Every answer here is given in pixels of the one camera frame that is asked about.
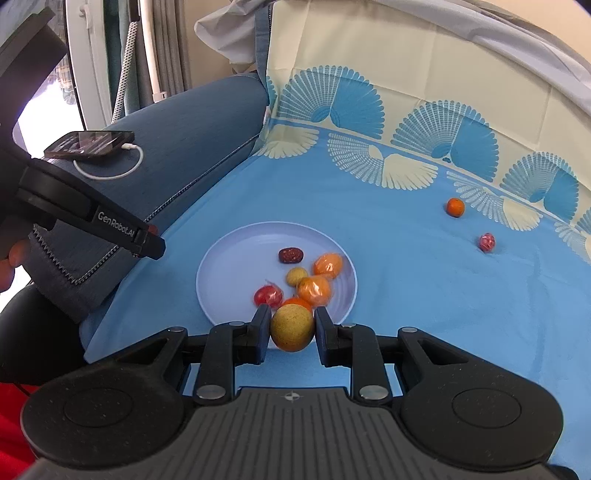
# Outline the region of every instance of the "white tube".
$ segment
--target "white tube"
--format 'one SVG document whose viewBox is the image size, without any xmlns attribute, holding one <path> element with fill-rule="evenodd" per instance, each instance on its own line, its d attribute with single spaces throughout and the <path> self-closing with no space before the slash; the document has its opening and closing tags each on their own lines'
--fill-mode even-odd
<svg viewBox="0 0 591 480">
<path fill-rule="evenodd" d="M 160 90 L 160 81 L 158 79 L 158 66 L 154 48 L 154 10 L 152 8 L 152 0 L 139 0 L 139 12 L 142 19 L 146 58 L 148 59 L 148 72 L 150 74 L 150 83 L 152 84 L 152 97 L 156 103 L 165 99 L 168 94 Z"/>
</svg>

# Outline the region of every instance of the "red clothing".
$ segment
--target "red clothing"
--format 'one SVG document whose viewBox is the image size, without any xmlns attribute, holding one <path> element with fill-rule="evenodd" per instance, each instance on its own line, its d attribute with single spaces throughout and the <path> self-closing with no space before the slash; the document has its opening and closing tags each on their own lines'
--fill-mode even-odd
<svg viewBox="0 0 591 480">
<path fill-rule="evenodd" d="M 33 392 L 36 387 L 24 387 Z M 21 431 L 27 396 L 12 384 L 0 384 L 0 480 L 12 480 L 35 461 Z"/>
</svg>

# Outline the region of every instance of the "finger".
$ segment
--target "finger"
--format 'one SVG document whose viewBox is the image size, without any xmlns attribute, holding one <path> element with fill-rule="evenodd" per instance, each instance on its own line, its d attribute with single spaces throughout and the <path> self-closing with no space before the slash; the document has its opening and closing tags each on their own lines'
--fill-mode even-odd
<svg viewBox="0 0 591 480">
<path fill-rule="evenodd" d="M 27 259 L 29 252 L 31 251 L 31 244 L 29 239 L 19 240 L 10 249 L 8 254 L 8 261 L 12 268 L 20 267 Z"/>
<path fill-rule="evenodd" d="M 14 280 L 14 268 L 8 260 L 0 260 L 0 292 L 7 291 Z"/>
</svg>

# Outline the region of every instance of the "blue tablecloth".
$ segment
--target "blue tablecloth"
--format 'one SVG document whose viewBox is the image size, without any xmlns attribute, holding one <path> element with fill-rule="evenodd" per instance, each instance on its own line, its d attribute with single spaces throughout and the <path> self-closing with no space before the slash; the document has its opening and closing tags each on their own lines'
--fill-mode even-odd
<svg viewBox="0 0 591 480">
<path fill-rule="evenodd" d="M 457 169 L 424 160 L 437 167 L 430 186 L 382 187 L 341 170 L 327 147 L 329 131 L 318 131 L 302 155 L 246 160 L 177 220 L 164 234 L 165 256 L 142 260 L 122 282 L 87 360 L 172 325 L 208 332 L 195 276 L 211 244 L 254 222 L 302 223 L 334 238 L 356 267 L 350 321 L 383 335 L 416 326 L 543 385 L 564 411 L 553 461 L 591 478 L 591 266 L 559 237 L 556 221 L 545 216 L 533 230 L 516 231 L 468 203 L 453 218 L 444 206 L 459 195 Z M 383 158 L 397 152 L 374 148 Z M 496 238 L 491 254 L 477 248 L 485 232 Z M 236 382 L 348 385 L 349 371 L 324 369 L 312 344 L 299 353 L 269 351 L 262 366 L 238 368 Z"/>
</svg>

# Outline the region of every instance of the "yellow ball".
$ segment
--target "yellow ball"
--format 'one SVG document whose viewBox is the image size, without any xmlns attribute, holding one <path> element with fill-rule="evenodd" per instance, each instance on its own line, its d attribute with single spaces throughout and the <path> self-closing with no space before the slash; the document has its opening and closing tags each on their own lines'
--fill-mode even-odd
<svg viewBox="0 0 591 480">
<path fill-rule="evenodd" d="M 306 278 L 308 276 L 308 272 L 305 268 L 302 267 L 294 267 L 285 276 L 285 281 L 290 287 L 297 287 L 297 284 L 300 282 L 302 278 Z"/>
<path fill-rule="evenodd" d="M 294 303 L 283 305 L 271 319 L 271 338 L 284 352 L 298 352 L 306 348 L 314 331 L 314 318 L 310 311 Z"/>
</svg>

